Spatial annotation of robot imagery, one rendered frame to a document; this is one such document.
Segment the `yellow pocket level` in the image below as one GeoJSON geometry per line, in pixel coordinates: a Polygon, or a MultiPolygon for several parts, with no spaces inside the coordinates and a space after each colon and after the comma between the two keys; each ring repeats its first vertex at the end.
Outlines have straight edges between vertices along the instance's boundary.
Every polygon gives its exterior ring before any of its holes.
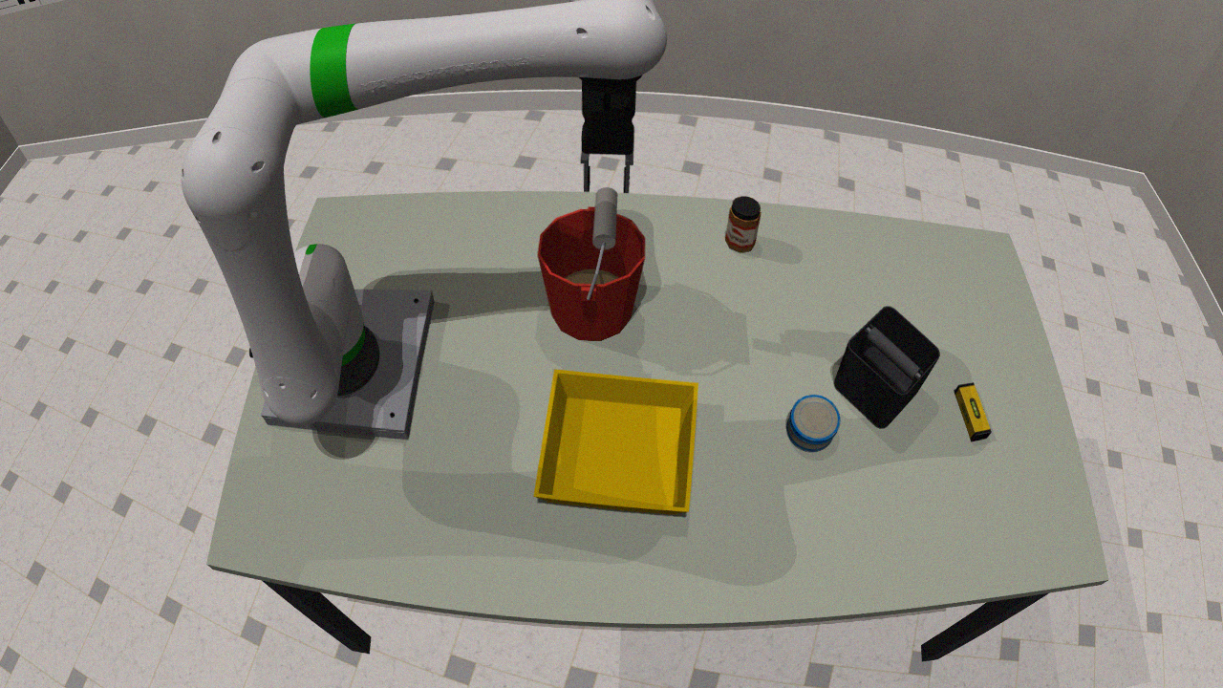
{"type": "Polygon", "coordinates": [[[954,391],[971,441],[981,441],[992,434],[989,423],[978,400],[974,382],[960,384],[954,391]]]}

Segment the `yellow square tray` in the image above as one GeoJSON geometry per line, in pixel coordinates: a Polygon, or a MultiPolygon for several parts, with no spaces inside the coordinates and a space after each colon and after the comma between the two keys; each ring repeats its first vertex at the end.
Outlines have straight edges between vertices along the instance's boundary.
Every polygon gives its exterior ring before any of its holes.
{"type": "Polygon", "coordinates": [[[697,389],[684,380],[554,369],[533,497],[689,512],[697,389]]]}

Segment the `paprika spice jar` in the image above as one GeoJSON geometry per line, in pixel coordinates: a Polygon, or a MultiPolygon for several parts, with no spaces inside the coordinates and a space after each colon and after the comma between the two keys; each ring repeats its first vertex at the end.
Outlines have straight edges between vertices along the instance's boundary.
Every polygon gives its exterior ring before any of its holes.
{"type": "Polygon", "coordinates": [[[752,251],[759,233],[759,202],[746,196],[733,200],[728,218],[725,241],[733,251],[752,251]]]}

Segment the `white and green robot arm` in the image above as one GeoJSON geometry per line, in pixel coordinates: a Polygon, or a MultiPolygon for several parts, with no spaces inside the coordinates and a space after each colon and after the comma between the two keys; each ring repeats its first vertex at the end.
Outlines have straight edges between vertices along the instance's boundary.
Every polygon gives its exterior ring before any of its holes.
{"type": "Polygon", "coordinates": [[[328,244],[294,252],[284,180],[294,126],[486,81],[629,79],[665,49],[654,0],[569,0],[316,28],[241,53],[183,156],[181,187],[234,297],[272,414],[311,425],[338,396],[362,389],[379,362],[342,254],[328,244]]]}

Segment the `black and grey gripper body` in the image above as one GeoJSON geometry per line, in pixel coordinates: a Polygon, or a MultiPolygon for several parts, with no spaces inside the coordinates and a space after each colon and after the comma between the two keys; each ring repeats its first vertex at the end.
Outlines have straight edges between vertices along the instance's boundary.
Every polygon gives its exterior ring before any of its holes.
{"type": "Polygon", "coordinates": [[[585,115],[582,152],[634,153],[631,120],[636,114],[636,81],[640,77],[641,75],[631,79],[578,77],[582,81],[582,115],[585,115]]]}

